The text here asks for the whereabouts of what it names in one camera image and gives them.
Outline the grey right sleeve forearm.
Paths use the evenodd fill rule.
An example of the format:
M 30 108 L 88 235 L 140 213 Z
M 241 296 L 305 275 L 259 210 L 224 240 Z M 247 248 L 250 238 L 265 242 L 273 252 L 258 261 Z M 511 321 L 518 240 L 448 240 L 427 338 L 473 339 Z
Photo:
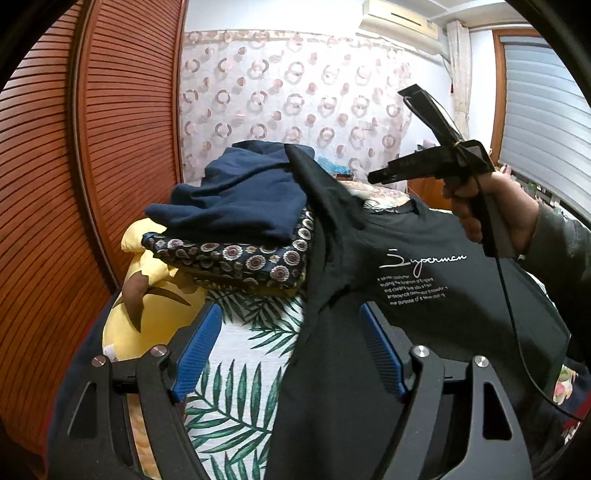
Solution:
M 565 322 L 590 314 L 590 232 L 540 205 L 522 267 L 540 280 Z

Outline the person's right hand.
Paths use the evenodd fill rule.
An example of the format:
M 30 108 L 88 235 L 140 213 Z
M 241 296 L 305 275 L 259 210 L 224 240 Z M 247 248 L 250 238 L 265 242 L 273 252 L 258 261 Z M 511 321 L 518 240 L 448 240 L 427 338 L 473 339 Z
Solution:
M 443 196 L 451 201 L 453 214 L 459 218 L 467 238 L 475 243 L 482 241 L 483 232 L 468 200 L 480 193 L 493 197 L 515 252 L 525 253 L 536 229 L 539 204 L 510 175 L 499 171 L 471 177 L 463 185 L 457 179 L 446 179 Z

